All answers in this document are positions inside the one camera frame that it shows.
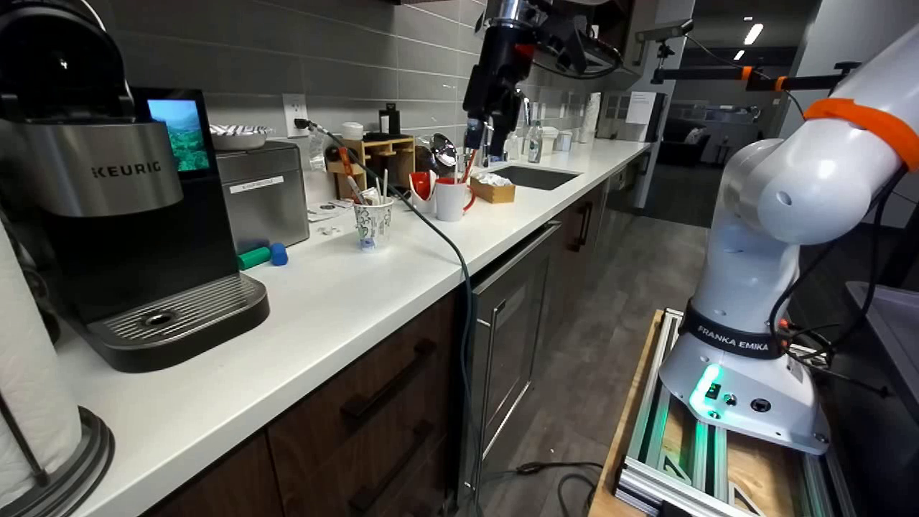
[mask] tile backsplash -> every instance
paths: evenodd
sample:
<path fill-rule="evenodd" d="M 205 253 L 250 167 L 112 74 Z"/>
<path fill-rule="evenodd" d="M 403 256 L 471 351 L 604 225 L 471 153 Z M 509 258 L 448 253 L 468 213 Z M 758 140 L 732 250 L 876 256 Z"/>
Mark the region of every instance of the tile backsplash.
<path fill-rule="evenodd" d="M 96 0 L 133 82 L 205 88 L 212 124 L 270 127 L 283 94 L 340 128 L 400 103 L 412 136 L 462 133 L 485 0 Z"/>

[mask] wall socket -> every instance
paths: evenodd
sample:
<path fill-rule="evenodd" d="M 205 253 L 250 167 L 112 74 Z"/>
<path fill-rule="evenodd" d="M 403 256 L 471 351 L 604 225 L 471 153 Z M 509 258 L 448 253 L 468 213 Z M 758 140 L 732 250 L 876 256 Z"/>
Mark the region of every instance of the wall socket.
<path fill-rule="evenodd" d="M 308 94 L 285 94 L 285 128 L 288 128 L 288 137 L 311 136 L 311 128 L 298 128 L 293 124 L 297 118 L 311 120 Z"/>

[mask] white countertop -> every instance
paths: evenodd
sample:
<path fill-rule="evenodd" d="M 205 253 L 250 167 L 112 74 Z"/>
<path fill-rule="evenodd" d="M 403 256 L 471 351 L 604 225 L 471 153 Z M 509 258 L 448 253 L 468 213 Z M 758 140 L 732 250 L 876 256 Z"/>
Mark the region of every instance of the white countertop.
<path fill-rule="evenodd" d="M 541 169 L 578 179 L 557 189 L 517 187 L 515 203 L 478 202 L 439 230 L 478 273 L 644 150 L 594 140 L 550 154 Z M 250 276 L 267 288 L 267 322 L 176 367 L 119 374 L 87 341 L 60 345 L 79 401 L 116 434 L 112 467 L 79 515 L 123 517 L 155 506 L 462 282 L 451 246 L 406 206 L 386 250 L 363 253 L 353 233 L 314 226 L 308 243 L 290 246 L 288 266 Z"/>

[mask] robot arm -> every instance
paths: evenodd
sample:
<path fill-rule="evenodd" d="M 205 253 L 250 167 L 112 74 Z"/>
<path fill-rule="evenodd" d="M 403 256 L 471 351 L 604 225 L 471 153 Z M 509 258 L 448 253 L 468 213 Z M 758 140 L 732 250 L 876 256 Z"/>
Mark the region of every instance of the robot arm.
<path fill-rule="evenodd" d="M 901 167 L 919 163 L 919 26 L 854 71 L 788 140 L 723 169 L 705 278 L 662 378 L 710 424 L 821 453 L 830 441 L 807 370 L 775 339 L 774 308 L 800 246 L 854 230 Z"/>
<path fill-rule="evenodd" d="M 515 133 L 522 103 L 517 82 L 530 78 L 541 52 L 557 58 L 551 71 L 574 78 L 600 78 L 620 65 L 614 48 L 586 39 L 574 16 L 547 0 L 489 0 L 485 19 L 484 55 L 471 69 L 462 100 L 468 115 L 466 150 L 484 146 L 485 124 L 491 120 L 489 154 L 504 154 L 504 144 L 509 133 Z"/>

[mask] coffee maker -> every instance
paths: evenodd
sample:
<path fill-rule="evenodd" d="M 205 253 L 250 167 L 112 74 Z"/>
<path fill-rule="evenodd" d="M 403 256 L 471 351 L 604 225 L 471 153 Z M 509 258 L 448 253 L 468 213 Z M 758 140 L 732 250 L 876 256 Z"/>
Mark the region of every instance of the coffee maker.
<path fill-rule="evenodd" d="M 133 88 L 87 3 L 0 3 L 0 140 L 31 294 L 112 367 L 166 367 L 267 318 L 235 271 L 205 94 Z"/>

